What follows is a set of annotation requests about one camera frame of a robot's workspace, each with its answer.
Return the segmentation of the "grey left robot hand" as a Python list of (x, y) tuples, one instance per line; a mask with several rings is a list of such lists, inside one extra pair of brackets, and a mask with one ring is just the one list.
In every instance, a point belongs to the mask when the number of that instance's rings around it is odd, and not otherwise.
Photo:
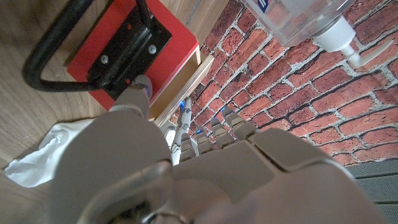
[(78, 134), (50, 188), (50, 223), (386, 223), (354, 177), (281, 129), (260, 131), (229, 108), (216, 144), (183, 136), (180, 162), (147, 119), (138, 76)]

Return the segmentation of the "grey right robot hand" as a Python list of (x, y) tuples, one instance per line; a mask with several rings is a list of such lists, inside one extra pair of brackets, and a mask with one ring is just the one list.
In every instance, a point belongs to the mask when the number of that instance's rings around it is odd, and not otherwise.
[(183, 134), (188, 134), (192, 116), (192, 101), (190, 97), (186, 97), (178, 108), (180, 115), (177, 119), (176, 126), (169, 126), (164, 134), (165, 140), (169, 146), (172, 156), (172, 164), (175, 166), (179, 163)]

